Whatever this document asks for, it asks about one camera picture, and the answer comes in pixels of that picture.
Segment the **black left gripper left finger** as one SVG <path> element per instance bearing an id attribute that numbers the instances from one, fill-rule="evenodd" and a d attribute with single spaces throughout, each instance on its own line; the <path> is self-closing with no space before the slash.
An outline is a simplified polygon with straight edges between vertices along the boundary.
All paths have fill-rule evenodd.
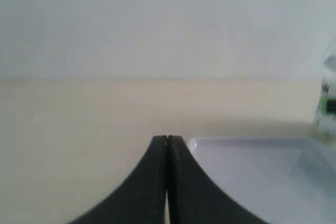
<path id="1" fill-rule="evenodd" d="M 164 223 L 167 137 L 155 136 L 129 176 L 72 223 Z"/>

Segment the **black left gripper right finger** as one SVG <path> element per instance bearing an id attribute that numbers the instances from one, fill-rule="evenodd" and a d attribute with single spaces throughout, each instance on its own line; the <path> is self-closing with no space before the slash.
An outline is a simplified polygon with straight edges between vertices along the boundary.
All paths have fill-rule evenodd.
<path id="1" fill-rule="evenodd" d="M 265 223 L 220 190 L 181 136 L 167 137 L 167 198 L 170 223 Z"/>

